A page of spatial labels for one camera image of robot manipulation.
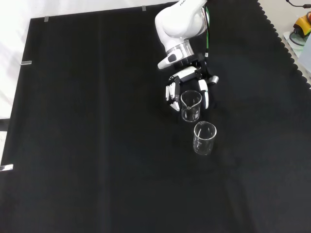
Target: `table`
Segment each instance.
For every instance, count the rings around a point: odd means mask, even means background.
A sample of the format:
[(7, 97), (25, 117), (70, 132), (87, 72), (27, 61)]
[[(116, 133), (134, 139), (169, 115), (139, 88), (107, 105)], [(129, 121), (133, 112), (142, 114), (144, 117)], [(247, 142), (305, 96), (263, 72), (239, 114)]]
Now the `table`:
[[(257, 2), (210, 6), (211, 157), (192, 151), (192, 126), (163, 99), (173, 70), (156, 69), (153, 21), (167, 6), (31, 21), (2, 160), (14, 164), (0, 176), (2, 232), (311, 229), (309, 87)], [(195, 52), (204, 41), (192, 40)]]

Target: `robotic hand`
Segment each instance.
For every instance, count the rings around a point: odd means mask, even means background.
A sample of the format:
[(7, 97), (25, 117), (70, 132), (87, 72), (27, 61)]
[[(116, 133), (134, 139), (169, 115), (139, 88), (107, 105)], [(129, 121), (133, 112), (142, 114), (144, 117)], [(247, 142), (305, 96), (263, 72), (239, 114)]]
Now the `robotic hand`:
[(208, 85), (218, 82), (217, 76), (211, 76), (204, 57), (193, 53), (189, 38), (202, 34), (207, 29), (205, 9), (207, 0), (180, 0), (165, 8), (155, 17), (155, 26), (160, 41), (167, 53), (159, 64), (159, 69), (171, 65), (186, 67), (172, 75), (166, 86), (166, 101), (176, 111), (180, 111), (180, 85), (191, 79), (198, 80), (203, 98), (203, 108), (208, 108)]

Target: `white wall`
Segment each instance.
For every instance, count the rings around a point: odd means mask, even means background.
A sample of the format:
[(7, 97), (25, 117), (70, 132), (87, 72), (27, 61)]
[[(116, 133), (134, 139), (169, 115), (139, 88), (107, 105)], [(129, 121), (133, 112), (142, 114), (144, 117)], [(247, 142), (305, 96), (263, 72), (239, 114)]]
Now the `white wall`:
[(0, 7), (0, 119), (10, 118), (31, 18), (155, 5), (174, 0), (8, 0)]

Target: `empty beaker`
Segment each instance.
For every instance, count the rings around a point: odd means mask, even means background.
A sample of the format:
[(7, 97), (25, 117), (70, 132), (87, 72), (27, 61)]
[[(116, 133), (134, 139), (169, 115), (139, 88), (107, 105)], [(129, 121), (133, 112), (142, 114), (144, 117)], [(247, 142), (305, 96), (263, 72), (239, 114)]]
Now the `empty beaker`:
[(200, 117), (202, 95), (193, 90), (181, 94), (181, 117), (184, 121), (195, 122)]
[(207, 122), (200, 121), (194, 127), (193, 149), (197, 154), (209, 155), (213, 149), (216, 127)]

